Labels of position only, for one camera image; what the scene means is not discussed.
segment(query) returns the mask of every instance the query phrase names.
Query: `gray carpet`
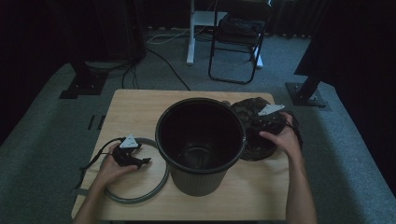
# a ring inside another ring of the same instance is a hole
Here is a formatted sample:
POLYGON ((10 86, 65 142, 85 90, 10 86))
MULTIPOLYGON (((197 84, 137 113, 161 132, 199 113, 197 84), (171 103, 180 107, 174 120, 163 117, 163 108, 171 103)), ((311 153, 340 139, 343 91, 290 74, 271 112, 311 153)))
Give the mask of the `gray carpet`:
MULTIPOLYGON (((264 68, 257 70, 248 85, 209 79, 207 41, 197 40, 194 65, 187 66, 187 43, 187 38, 177 38, 148 47, 172 64, 192 91, 269 92, 276 103, 294 112, 301 124, 303 151, 319 223, 396 222, 395 198, 334 88, 324 83, 318 87, 331 111, 292 104, 285 82, 306 79, 293 73, 309 39, 267 37, 262 52, 264 68)), ((230 66, 221 60, 219 65, 230 66)), ((71 66, 66 64, 52 76, 0 148, 0 223, 72 221, 76 198, 72 189, 79 179, 78 167, 89 162, 100 132, 100 119, 106 114, 114 91, 121 88, 125 69, 109 74, 101 95, 79 96, 76 100, 59 99, 74 77, 71 66)), ((151 52, 135 68, 135 74, 134 83, 132 72, 125 77, 126 89, 186 90, 170 67, 151 52)), ((221 70, 219 74, 232 76, 221 70)), ((234 76, 246 75, 247 72, 242 72, 234 76)))

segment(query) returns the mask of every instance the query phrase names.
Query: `white desk leg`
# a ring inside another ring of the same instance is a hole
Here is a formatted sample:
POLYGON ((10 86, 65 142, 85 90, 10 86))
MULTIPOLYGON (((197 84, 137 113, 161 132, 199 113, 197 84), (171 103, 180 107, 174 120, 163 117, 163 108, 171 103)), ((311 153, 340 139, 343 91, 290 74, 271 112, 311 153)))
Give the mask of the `white desk leg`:
POLYGON ((191 2, 191 14, 190 14, 190 40, 189 40, 189 51, 187 52, 187 65, 194 64, 194 51, 195 51, 195 37, 194 37, 194 0, 191 2))
POLYGON ((262 56, 259 54, 259 60, 257 60, 257 67, 256 68, 262 68, 262 56))

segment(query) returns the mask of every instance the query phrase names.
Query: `hand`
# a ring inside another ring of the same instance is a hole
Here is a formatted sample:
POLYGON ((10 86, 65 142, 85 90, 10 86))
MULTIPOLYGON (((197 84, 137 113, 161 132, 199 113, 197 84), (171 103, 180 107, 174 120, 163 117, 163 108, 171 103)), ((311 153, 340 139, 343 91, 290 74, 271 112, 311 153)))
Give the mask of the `hand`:
MULTIPOLYGON (((115 144, 108 149, 108 153, 113 153, 114 148, 116 148, 119 144, 115 144)), ((133 172, 138 170, 136 165, 124 166, 120 167, 117 162, 114 160, 112 155, 108 155, 106 160, 104 161, 99 174, 97 175, 95 181, 100 182, 105 187, 109 184, 113 183, 117 178, 121 175, 133 172)))
MULTIPOLYGON (((292 116, 290 114, 285 112, 280 112, 280 114, 285 117, 290 125, 292 124, 292 116)), ((301 149, 298 138, 291 127, 285 126, 283 131, 278 135, 274 135, 268 132, 260 132, 259 135, 274 142, 279 147, 279 149, 281 149, 286 153, 286 155, 288 155, 288 157, 294 158, 301 156, 301 149)))

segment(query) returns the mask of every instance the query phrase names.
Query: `cable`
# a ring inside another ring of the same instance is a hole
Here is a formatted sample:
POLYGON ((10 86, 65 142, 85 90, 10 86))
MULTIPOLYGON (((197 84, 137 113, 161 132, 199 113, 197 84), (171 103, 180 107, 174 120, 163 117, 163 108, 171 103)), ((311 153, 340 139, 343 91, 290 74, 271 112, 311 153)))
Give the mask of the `cable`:
MULTIPOLYGON (((157 148, 157 143, 155 141, 151 140, 151 139, 136 138, 135 141, 138 144, 145 144, 145 145, 149 145, 149 146, 157 148)), ((166 163, 166 168, 165 168, 165 172, 163 174, 163 179, 161 180, 160 184, 157 185, 157 187, 155 187, 149 193, 147 193, 147 194, 145 194, 145 195, 143 195, 141 197, 132 198, 132 199, 125 199, 125 198, 121 198, 120 196, 117 196, 115 193, 111 192, 108 188, 106 188, 105 189, 105 195, 107 195, 111 200, 113 200, 116 203, 126 203, 126 204, 128 204, 128 203, 142 203, 142 202, 152 198, 158 192, 160 192, 160 190, 166 184, 166 181, 168 180, 168 176, 169 176, 169 169, 168 169, 168 164, 166 163)))
MULTIPOLYGON (((206 9, 206 11, 208 11, 208 10, 213 6, 213 3, 214 3, 214 2, 215 2, 215 1, 212 1, 212 2, 210 3, 210 5, 209 5, 209 7, 206 9)), ((196 34, 196 35, 200 34, 205 28, 206 28, 206 26, 204 26, 200 31, 196 32, 195 34, 196 34)), ((183 36, 183 35, 184 35, 186 32, 188 32, 189 30, 190 30, 190 29, 187 29, 187 30, 183 31, 182 33, 180 33, 180 34, 178 34, 178 35, 155 35, 155 36, 153 36, 152 38, 150 38, 149 40, 147 40, 146 43, 147 43, 147 44, 153 44, 153 45, 165 44, 165 43, 167 43, 167 42, 169 42, 169 41, 171 41, 171 40, 173 40, 173 39, 175 39, 175 38, 178 38, 178 37, 180 37, 180 36, 183 36), (169 39, 167 39, 167 40, 165 40, 165 41, 163 41, 163 42, 153 42, 153 40, 154 40, 155 38, 163 37, 163 36, 172 36, 172 37, 169 38, 169 39)))
POLYGON ((139 84, 137 83, 136 66, 134 67, 134 77, 132 79, 132 86, 135 90, 139 90, 139 84))
POLYGON ((158 57, 160 57, 161 59, 163 59, 168 65, 169 67, 172 69, 172 71, 174 72, 174 74, 176 75, 176 77, 181 81, 181 83, 183 83, 183 85, 186 87, 186 89, 188 91, 191 91, 189 86, 183 81, 183 79, 181 79, 181 77, 177 74, 177 72, 175 71, 175 69, 172 67, 172 65, 160 54, 158 54, 157 52, 154 52, 152 49, 147 48, 148 51, 150 51, 151 53, 157 55, 158 57))
POLYGON ((125 89, 125 87, 124 87, 124 80, 125 80, 125 77, 126 77, 126 75, 128 74, 129 70, 131 70, 134 66, 135 66, 135 64, 134 64, 134 63, 131 63, 131 66, 129 66, 129 68, 125 71, 125 73, 122 74, 121 86, 122 86, 123 89, 125 89))
POLYGON ((184 35, 189 30, 190 29, 187 29, 187 30, 183 31, 183 33, 178 34, 178 35, 155 35, 154 37, 152 37, 149 40, 147 40, 146 43, 148 43, 148 44, 156 44, 156 45, 164 44, 164 43, 167 43, 167 42, 169 42, 169 41, 171 41, 171 40, 173 40, 175 38, 178 38, 179 36, 184 35), (161 36, 172 36, 172 37, 167 39, 167 40, 165 40, 165 41, 163 41, 163 42, 152 42, 152 40, 154 40, 155 38, 161 37, 161 36))
POLYGON ((107 147, 112 142, 115 142, 115 141, 121 141, 122 142, 123 140, 125 140, 125 137, 115 138, 115 139, 112 139, 112 140, 108 141, 101 149, 99 149, 98 153, 96 154, 95 157, 93 157, 93 159, 90 161, 90 163, 88 163, 84 167, 80 167, 79 168, 79 170, 81 171, 81 175, 80 175, 80 179, 79 179, 78 184, 76 184, 76 186, 75 186, 75 189, 78 189, 79 186, 81 186, 82 180, 84 179, 84 175, 87 172, 87 169, 90 168, 99 159, 99 157, 100 157, 100 155, 102 155, 103 150, 105 149, 105 147, 107 147))

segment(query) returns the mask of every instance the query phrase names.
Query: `dark bag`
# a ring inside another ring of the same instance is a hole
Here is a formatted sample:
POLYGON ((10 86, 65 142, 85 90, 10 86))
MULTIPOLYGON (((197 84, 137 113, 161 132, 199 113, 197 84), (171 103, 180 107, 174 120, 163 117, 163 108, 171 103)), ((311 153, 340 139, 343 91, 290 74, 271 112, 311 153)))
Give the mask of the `dark bag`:
POLYGON ((254 21, 227 13, 219 27, 229 35, 257 36, 264 29, 264 21, 254 21))

